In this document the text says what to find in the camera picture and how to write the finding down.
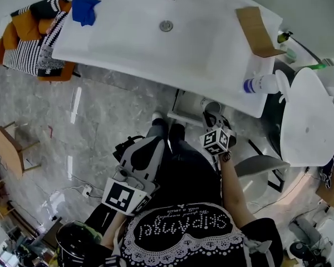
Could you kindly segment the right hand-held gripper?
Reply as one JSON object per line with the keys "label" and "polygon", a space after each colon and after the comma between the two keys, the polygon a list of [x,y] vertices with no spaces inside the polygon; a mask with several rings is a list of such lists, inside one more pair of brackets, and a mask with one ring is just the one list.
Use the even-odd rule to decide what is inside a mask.
{"label": "right hand-held gripper", "polygon": [[200,143],[210,156],[223,154],[237,143],[237,134],[220,113],[204,111],[202,122],[205,134],[200,137]]}

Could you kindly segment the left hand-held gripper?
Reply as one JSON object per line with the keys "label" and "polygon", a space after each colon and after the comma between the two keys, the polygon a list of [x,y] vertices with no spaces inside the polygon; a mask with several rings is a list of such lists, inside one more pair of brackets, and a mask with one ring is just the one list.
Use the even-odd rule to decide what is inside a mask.
{"label": "left hand-held gripper", "polygon": [[155,182],[165,142],[160,136],[129,136],[112,153],[119,164],[106,182],[102,203],[124,215],[142,211],[159,189]]}

